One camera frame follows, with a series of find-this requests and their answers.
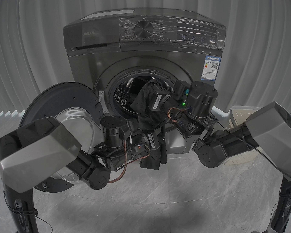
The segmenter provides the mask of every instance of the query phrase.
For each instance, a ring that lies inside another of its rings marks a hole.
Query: aux logo
[[[85,36],[85,35],[92,35],[92,34],[95,34],[95,32],[94,31],[85,32],[83,36]]]

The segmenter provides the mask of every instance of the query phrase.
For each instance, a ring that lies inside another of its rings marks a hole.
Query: screw
[[[47,188],[47,186],[42,182],[41,185],[44,187],[44,188]]]

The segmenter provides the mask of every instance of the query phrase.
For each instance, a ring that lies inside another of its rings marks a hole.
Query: black garment
[[[145,84],[130,107],[139,114],[139,127],[142,130],[156,130],[166,124],[167,115],[163,111],[151,111],[148,107],[155,95],[154,85],[161,86],[157,80],[150,80]]]
[[[160,163],[167,163],[165,141],[165,124],[167,115],[163,111],[151,111],[148,107],[152,101],[155,101],[155,95],[151,95],[151,93],[154,92],[154,85],[161,86],[161,83],[157,80],[149,81],[143,86],[130,107],[139,114],[138,121],[140,129],[156,130],[161,128],[161,132],[157,136],[160,148],[157,150],[151,150],[150,156],[141,159],[139,163],[141,168],[158,170],[160,168]]]

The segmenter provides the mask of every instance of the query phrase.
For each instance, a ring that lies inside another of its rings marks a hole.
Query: white sticker
[[[152,148],[154,148],[155,144],[154,144],[154,140],[152,139],[152,134],[151,133],[148,133],[148,138],[150,139],[150,144],[151,144]]]
[[[90,19],[90,18],[95,18],[95,17],[100,17],[100,16],[106,16],[106,15],[130,14],[133,12],[134,12],[134,10],[115,10],[115,11],[100,12],[100,13],[88,15],[85,18],[80,19],[80,20],[85,20],[85,19]]]
[[[159,102],[161,100],[162,96],[161,95],[158,95],[157,99],[156,99],[156,102],[153,106],[153,109],[157,109],[158,105],[159,105]]]
[[[220,59],[220,57],[213,57],[209,55],[205,57],[201,80],[215,80]]]

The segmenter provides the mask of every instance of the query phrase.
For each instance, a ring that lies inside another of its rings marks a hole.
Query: curtain
[[[26,109],[46,88],[72,81],[63,27],[96,11],[134,7],[197,11],[227,28],[215,106],[291,111],[289,0],[0,0],[0,112]]]

